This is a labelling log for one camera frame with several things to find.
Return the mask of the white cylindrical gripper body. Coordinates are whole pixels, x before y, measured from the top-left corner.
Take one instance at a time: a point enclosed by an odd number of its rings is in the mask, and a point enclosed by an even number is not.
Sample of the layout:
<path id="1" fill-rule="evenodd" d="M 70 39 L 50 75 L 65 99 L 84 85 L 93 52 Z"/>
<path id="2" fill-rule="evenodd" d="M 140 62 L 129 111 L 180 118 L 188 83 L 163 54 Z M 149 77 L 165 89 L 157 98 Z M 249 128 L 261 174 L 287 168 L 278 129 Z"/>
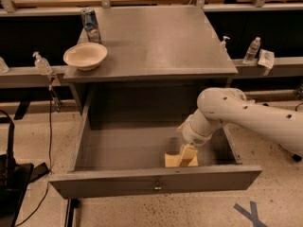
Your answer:
<path id="1" fill-rule="evenodd" d="M 214 126 L 200 113 L 191 114 L 178 128 L 183 140 L 190 145 L 200 147 L 212 137 Z"/>

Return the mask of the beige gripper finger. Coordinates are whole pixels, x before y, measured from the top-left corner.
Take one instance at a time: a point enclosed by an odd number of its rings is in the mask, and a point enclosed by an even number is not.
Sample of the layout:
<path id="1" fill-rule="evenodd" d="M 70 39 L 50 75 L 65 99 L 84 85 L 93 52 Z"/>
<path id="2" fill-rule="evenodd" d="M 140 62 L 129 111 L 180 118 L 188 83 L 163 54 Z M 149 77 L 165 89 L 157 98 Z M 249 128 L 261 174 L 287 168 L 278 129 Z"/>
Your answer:
<path id="1" fill-rule="evenodd" d="M 186 150 L 187 150 L 186 145 L 182 145 L 180 147 L 179 157 L 178 157 L 178 160 L 177 160 L 177 165 L 178 166 L 187 166 Z"/>
<path id="2" fill-rule="evenodd" d="M 193 147 L 192 145 L 186 145 L 187 150 L 186 150 L 186 159 L 191 162 L 193 158 L 197 155 L 198 149 Z"/>

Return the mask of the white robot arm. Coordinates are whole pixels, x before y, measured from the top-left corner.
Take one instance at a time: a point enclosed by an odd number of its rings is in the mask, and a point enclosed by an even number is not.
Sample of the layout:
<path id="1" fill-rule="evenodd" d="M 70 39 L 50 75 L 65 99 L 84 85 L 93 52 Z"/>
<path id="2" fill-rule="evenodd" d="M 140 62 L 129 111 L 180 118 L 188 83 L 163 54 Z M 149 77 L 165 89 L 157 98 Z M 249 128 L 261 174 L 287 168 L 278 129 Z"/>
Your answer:
<path id="1" fill-rule="evenodd" d="M 268 138 L 303 157 L 303 113 L 256 104 L 234 88 L 208 88 L 197 97 L 197 110 L 179 126 L 184 141 L 194 147 L 232 123 Z"/>

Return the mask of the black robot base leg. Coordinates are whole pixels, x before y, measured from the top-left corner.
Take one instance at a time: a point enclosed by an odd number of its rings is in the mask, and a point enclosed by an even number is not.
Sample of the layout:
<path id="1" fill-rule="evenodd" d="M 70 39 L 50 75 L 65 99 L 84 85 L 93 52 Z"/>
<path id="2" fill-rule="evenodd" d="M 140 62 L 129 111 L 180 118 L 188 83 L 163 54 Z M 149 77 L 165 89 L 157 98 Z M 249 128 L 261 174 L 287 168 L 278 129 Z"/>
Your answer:
<path id="1" fill-rule="evenodd" d="M 302 157 L 297 155 L 297 154 L 294 154 L 293 155 L 293 159 L 296 161 L 296 162 L 301 162 L 302 161 Z"/>

